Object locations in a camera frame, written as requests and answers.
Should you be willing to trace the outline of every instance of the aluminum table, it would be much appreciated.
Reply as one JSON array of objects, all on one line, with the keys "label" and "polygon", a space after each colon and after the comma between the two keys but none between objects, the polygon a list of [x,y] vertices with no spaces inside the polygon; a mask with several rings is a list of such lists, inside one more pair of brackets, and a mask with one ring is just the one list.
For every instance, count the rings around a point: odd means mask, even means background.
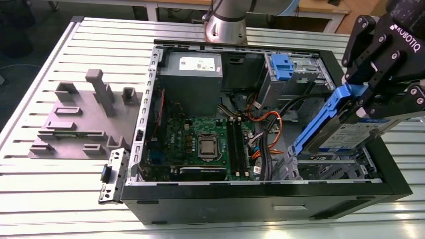
[{"label": "aluminum table", "polygon": [[[348,36],[247,30],[251,45],[332,50]],[[425,127],[420,119],[384,135],[413,195],[321,221],[143,225],[125,205],[99,205],[104,160],[28,159],[59,82],[92,89],[84,75],[103,70],[112,90],[144,91],[153,39],[203,41],[200,25],[85,18],[72,22],[0,135],[0,237],[76,238],[425,238]]]}]

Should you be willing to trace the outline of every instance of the robotiq logo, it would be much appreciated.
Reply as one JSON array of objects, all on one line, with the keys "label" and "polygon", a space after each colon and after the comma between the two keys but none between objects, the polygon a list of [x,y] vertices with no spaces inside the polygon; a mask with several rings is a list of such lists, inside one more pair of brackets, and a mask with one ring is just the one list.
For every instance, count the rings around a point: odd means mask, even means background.
[{"label": "robotiq logo", "polygon": [[405,39],[415,52],[421,49],[421,45],[419,44],[417,40],[396,24],[391,26],[391,30],[396,30],[396,32],[399,32],[400,36]]}]

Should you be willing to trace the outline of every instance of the cpu socket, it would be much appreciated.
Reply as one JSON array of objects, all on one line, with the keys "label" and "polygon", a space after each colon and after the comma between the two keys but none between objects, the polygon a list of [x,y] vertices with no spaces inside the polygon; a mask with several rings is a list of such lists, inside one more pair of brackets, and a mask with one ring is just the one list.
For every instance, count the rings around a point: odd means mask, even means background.
[{"label": "cpu socket", "polygon": [[217,158],[217,135],[200,134],[199,135],[199,158],[204,162],[212,162]]}]

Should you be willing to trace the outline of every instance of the wooden table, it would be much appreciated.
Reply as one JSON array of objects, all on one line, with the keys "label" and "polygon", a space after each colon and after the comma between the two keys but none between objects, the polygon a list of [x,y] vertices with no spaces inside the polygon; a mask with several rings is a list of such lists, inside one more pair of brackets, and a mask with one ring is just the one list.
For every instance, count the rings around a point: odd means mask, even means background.
[{"label": "wooden table", "polygon": [[[77,2],[105,5],[141,6],[147,8],[148,20],[159,21],[159,8],[179,8],[191,10],[208,10],[211,0],[56,0],[59,2]],[[340,6],[328,4],[328,0],[300,0],[299,17],[328,19],[324,30],[335,33],[343,22],[345,15],[351,14],[351,9],[341,1]]]},{"label": "wooden table", "polygon": [[[157,21],[156,9],[180,8],[180,9],[200,9],[207,10],[211,4],[211,0],[147,0],[149,2],[148,17],[149,21]],[[300,0],[300,13],[299,17],[323,18],[328,19],[328,25],[324,30],[327,33],[335,33],[343,22],[345,15],[351,14],[351,9],[345,2],[341,1],[339,6],[328,4],[327,0]]]}]

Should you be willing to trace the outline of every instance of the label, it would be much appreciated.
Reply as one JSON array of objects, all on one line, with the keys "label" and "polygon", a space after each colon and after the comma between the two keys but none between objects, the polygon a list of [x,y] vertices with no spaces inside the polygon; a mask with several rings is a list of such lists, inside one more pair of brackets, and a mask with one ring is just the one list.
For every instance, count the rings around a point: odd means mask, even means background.
[{"label": "label", "polygon": [[188,71],[215,71],[215,60],[213,58],[204,57],[181,57],[179,69]]},{"label": "label", "polygon": [[405,30],[403,30],[396,24],[391,26],[391,30],[399,32],[400,36],[407,41],[415,53],[417,53],[417,51],[421,49],[421,45],[419,44],[419,41],[412,37],[412,35]]},{"label": "label", "polygon": [[343,124],[325,143],[320,146],[320,151],[349,151],[369,137],[369,132],[373,129],[381,128],[388,122],[389,120],[387,119],[361,119],[357,124]]},{"label": "label", "polygon": [[257,101],[253,101],[252,104],[253,104],[253,106],[256,106],[257,108],[261,107],[261,104],[260,104]]},{"label": "label", "polygon": [[252,171],[255,174],[261,174],[261,168],[255,166],[253,167],[253,171]]}]

